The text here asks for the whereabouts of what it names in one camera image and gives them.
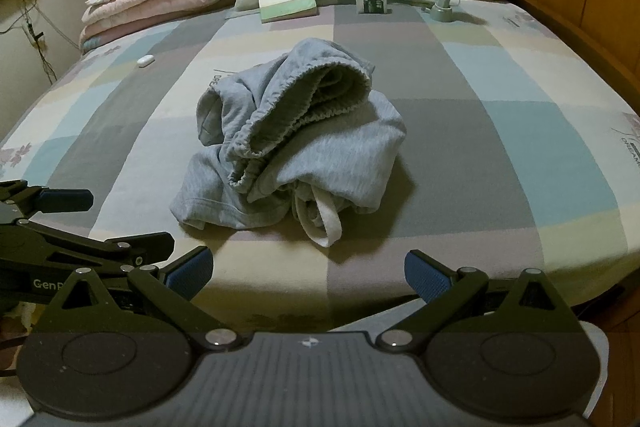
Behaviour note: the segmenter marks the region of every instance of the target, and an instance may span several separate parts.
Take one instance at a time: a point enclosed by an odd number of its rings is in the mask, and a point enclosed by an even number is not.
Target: bed
[[[0,144],[0,180],[93,192],[87,213],[34,217],[46,225],[96,239],[166,230],[172,259],[207,245],[214,275],[194,302],[239,330],[327,330],[411,298],[412,248],[493,277],[545,269],[578,305],[640,267],[640,11],[603,2],[462,0],[449,24],[401,4],[163,23],[75,64]],[[371,60],[408,128],[380,210],[347,211],[329,249],[290,216],[181,227],[168,206],[202,147],[200,95],[306,37]],[[137,68],[146,54],[156,61]]]

